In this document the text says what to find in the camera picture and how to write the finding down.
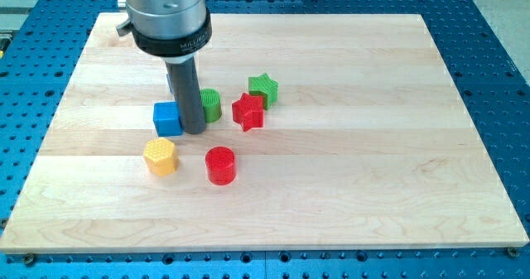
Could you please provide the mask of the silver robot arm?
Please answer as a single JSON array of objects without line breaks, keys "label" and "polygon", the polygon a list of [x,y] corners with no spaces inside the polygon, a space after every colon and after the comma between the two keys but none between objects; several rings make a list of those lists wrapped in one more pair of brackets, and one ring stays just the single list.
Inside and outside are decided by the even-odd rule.
[{"label": "silver robot arm", "polygon": [[182,64],[212,36],[205,0],[125,0],[128,17],[117,25],[120,36],[129,33],[137,47],[170,64]]}]

